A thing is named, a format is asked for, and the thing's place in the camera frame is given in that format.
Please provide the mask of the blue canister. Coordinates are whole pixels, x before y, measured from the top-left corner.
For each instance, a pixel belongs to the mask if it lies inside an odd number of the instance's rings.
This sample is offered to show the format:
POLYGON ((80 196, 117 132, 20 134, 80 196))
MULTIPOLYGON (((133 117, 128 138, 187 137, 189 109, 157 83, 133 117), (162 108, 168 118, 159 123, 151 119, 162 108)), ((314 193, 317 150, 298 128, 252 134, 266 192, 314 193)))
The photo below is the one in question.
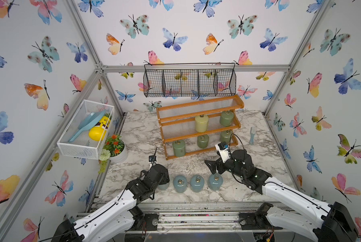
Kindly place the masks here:
POLYGON ((177 175, 173 180, 173 186, 177 193, 184 193, 187 190, 187 179, 183 175, 177 175))
POLYGON ((190 188, 193 192, 199 193, 203 190, 205 181, 201 175, 194 175, 190 180, 190 188))
POLYGON ((160 184, 160 185, 157 187, 157 189, 159 189, 159 190, 161 190, 161 191, 165 191, 165 190, 168 189, 169 185, 170 185, 170 182, 165 183, 165 184, 160 184))
POLYGON ((211 174, 208 179, 208 187, 213 191, 217 191, 223 184, 223 178, 220 174, 211 174))

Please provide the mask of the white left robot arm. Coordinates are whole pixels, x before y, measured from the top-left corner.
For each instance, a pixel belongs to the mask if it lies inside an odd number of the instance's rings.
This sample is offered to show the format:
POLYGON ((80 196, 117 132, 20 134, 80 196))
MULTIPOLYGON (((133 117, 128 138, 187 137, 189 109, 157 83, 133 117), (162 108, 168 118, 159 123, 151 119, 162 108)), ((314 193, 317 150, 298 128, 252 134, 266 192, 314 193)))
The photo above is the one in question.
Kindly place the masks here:
POLYGON ((169 181, 168 169, 161 164, 152 165, 148 171, 142 170, 119 195, 95 212, 75 222, 62 222, 50 241, 106 242, 134 226, 141 226, 144 213, 138 205, 147 199, 153 200, 158 186, 169 181))

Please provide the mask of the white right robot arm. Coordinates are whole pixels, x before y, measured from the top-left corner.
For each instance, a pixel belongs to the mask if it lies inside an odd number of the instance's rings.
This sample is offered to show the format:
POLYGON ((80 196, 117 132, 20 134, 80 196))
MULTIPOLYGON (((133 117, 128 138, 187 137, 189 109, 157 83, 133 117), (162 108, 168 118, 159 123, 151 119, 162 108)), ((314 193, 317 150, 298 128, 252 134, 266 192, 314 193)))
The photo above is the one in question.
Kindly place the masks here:
POLYGON ((206 160, 212 174, 230 173, 252 191, 273 198, 290 210, 263 203, 253 214, 241 218, 244 227, 283 228, 314 242, 354 242, 358 229, 348 209, 338 203, 329 204, 312 198, 284 184, 272 174, 254 166, 245 149, 231 152, 218 149, 216 161, 206 160))

